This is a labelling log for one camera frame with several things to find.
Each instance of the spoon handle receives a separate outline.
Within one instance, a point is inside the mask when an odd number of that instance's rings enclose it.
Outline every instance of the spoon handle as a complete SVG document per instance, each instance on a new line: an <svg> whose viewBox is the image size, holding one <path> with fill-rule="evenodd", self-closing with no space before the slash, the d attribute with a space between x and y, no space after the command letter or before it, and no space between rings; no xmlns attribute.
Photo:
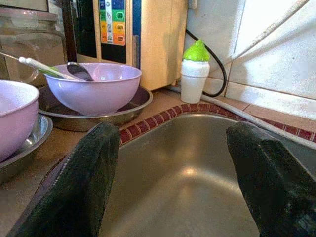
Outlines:
<svg viewBox="0 0 316 237"><path fill-rule="evenodd" d="M10 54L10 53L8 53L8 52L6 52L4 50L0 50L0 54L2 54L3 56L9 57L9 58L13 58L13 59L19 61L18 57L16 57L15 55Z"/></svg>
<svg viewBox="0 0 316 237"><path fill-rule="evenodd" d="M72 77L72 76L70 76L70 75L61 73L61 72L59 72L59 71L53 70L53 69L51 69L49 66L47 66L47 65L45 65L45 64L43 64L43 63L40 63L39 61L36 61L36 60L34 60L34 59L32 59L32 58L27 58L27 59L25 60L25 64L27 64L27 65L29 65L29 66L31 66L31 67L34 67L34 68L42 69L42 70L44 70L44 71L48 71L48 72L50 72L50 73L56 74L56 75L58 75L58 76L60 76L60 77L62 77L62 78L64 78L64 79L68 79L68 80L81 80L81 79Z"/></svg>

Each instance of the white tile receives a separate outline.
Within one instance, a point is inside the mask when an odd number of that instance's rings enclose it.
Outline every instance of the white tile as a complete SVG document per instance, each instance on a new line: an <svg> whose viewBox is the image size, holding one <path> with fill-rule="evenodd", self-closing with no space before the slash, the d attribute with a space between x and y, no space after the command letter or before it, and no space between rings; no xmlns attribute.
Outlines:
<svg viewBox="0 0 316 237"><path fill-rule="evenodd" d="M199 0L188 10L187 29L202 39L224 61L235 49L245 0ZM194 40L186 35L185 49ZM211 70L218 66L210 60Z"/></svg>
<svg viewBox="0 0 316 237"><path fill-rule="evenodd" d="M208 94L215 94L222 88L222 85L223 80L221 79L207 78L203 91L205 91Z"/></svg>
<svg viewBox="0 0 316 237"><path fill-rule="evenodd" d="M231 70L231 65L232 65L232 63L228 63L228 64L224 65L227 77L228 77L229 72ZM209 76L211 78L223 79L223 72L220 68L215 70L215 71L210 70Z"/></svg>
<svg viewBox="0 0 316 237"><path fill-rule="evenodd" d="M242 15L236 51L250 45L269 25L280 18L297 0L248 0Z"/></svg>
<svg viewBox="0 0 316 237"><path fill-rule="evenodd" d="M252 86L228 83L226 97L283 113L316 120L316 100Z"/></svg>
<svg viewBox="0 0 316 237"><path fill-rule="evenodd" d="M237 51L243 50L295 1L247 1ZM249 53L235 60L230 81L316 99L315 12L316 0L309 1Z"/></svg>

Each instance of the purple bowl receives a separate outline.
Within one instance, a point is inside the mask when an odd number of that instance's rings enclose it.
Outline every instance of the purple bowl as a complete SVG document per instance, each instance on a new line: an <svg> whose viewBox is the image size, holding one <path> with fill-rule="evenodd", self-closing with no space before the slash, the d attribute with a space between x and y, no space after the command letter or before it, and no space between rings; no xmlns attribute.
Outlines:
<svg viewBox="0 0 316 237"><path fill-rule="evenodd" d="M0 162L30 135L37 119L39 95L34 86L0 80Z"/></svg>
<svg viewBox="0 0 316 237"><path fill-rule="evenodd" d="M142 72L134 67L111 63L81 63L94 81L74 81L45 75L54 96L82 115L111 114L135 95ZM55 66L71 75L66 65Z"/></svg>

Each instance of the metal plate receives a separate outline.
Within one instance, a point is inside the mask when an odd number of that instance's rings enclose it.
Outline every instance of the metal plate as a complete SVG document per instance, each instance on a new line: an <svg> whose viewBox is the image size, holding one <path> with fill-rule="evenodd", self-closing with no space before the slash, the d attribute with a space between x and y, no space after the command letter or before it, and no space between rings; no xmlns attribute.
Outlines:
<svg viewBox="0 0 316 237"><path fill-rule="evenodd" d="M114 125L130 122L153 100L153 94L150 91L139 87L133 99L116 113L84 116L62 105L48 86L40 88L39 91L39 113L50 116L54 127L75 132L87 132L100 122L110 122Z"/></svg>
<svg viewBox="0 0 316 237"><path fill-rule="evenodd" d="M13 155L0 163L0 184L21 172L32 162L36 148L47 140L52 129L53 122L51 119L43 115L38 115L37 123L34 125L28 139Z"/></svg>

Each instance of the red tile trim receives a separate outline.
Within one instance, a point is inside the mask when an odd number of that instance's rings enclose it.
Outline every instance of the red tile trim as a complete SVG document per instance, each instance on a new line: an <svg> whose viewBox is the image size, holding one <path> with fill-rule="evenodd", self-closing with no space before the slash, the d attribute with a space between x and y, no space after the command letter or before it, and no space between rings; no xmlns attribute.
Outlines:
<svg viewBox="0 0 316 237"><path fill-rule="evenodd" d="M190 112L197 112L198 111L198 104L190 104Z"/></svg>
<svg viewBox="0 0 316 237"><path fill-rule="evenodd" d="M225 110L224 108L219 108L219 110L218 110L218 113L220 114L220 115L224 115L224 116L226 116L227 114L228 114L228 110Z"/></svg>
<svg viewBox="0 0 316 237"><path fill-rule="evenodd" d="M141 121L141 122L137 123L136 125L139 127L140 132L142 134L149 130L149 126L145 121Z"/></svg>
<svg viewBox="0 0 316 237"><path fill-rule="evenodd" d="M219 106L217 106L217 105L211 104L211 105L209 106L209 111L210 111L210 112L213 112L213 113L216 113L216 114L217 114L218 110L219 110Z"/></svg>
<svg viewBox="0 0 316 237"><path fill-rule="evenodd" d="M148 124L149 129L157 126L156 121L153 118L145 119L145 122Z"/></svg>
<svg viewBox="0 0 316 237"><path fill-rule="evenodd" d="M154 115L150 118L147 118L144 121L137 123L136 125L132 125L128 128L122 129L120 131L121 134L121 145L125 144L133 140L134 138L150 131L151 129L163 124L175 118L183 113L191 113L191 112L212 112L215 114L219 114L221 116L225 116L227 118L236 120L236 121L248 121L247 119L240 117L224 108L221 108L214 104L182 104L181 106L174 106L166 111L163 111L157 115ZM264 118L259 118L277 128L280 128L286 132L299 136L301 138L313 141L316 143L316 135L313 132L305 131L303 129L299 129L296 127L288 126L279 122L271 121Z"/></svg>
<svg viewBox="0 0 316 237"><path fill-rule="evenodd" d="M171 117L172 119L177 116L176 112L174 112L173 109L169 109L169 110L167 110L167 112L170 114L170 117Z"/></svg>
<svg viewBox="0 0 316 237"><path fill-rule="evenodd" d="M200 111L208 111L210 104L199 104Z"/></svg>
<svg viewBox="0 0 316 237"><path fill-rule="evenodd" d="M182 112L190 112L190 107L187 104L181 105Z"/></svg>
<svg viewBox="0 0 316 237"><path fill-rule="evenodd" d="M121 143L124 144L130 140L132 140L132 137L129 135L129 133L127 132L126 129L123 129L121 132L120 132L120 140L121 140Z"/></svg>
<svg viewBox="0 0 316 237"><path fill-rule="evenodd" d="M163 117L161 114L157 114L157 115L154 115L153 118L156 120L157 122L157 125L159 124L162 124L163 123Z"/></svg>
<svg viewBox="0 0 316 237"><path fill-rule="evenodd" d="M310 140L312 138L312 134L313 134L312 132L302 130L302 129L300 129L300 131L298 132L298 136L306 140Z"/></svg>
<svg viewBox="0 0 316 237"><path fill-rule="evenodd" d="M138 135L141 134L141 130L138 127L136 127L135 125L132 125L131 127L128 127L127 130L132 135L132 138L135 138L135 137L137 137Z"/></svg>
<svg viewBox="0 0 316 237"><path fill-rule="evenodd" d="M173 109L174 109L174 111L176 112L177 115L182 114L182 110L181 110L181 108L179 106L175 106L175 107L173 107Z"/></svg>
<svg viewBox="0 0 316 237"><path fill-rule="evenodd" d="M166 121L171 119L170 114L168 114L167 111L163 111L160 114L162 115L164 122L166 122Z"/></svg>
<svg viewBox="0 0 316 237"><path fill-rule="evenodd" d="M284 131L297 135L298 128L286 125Z"/></svg>

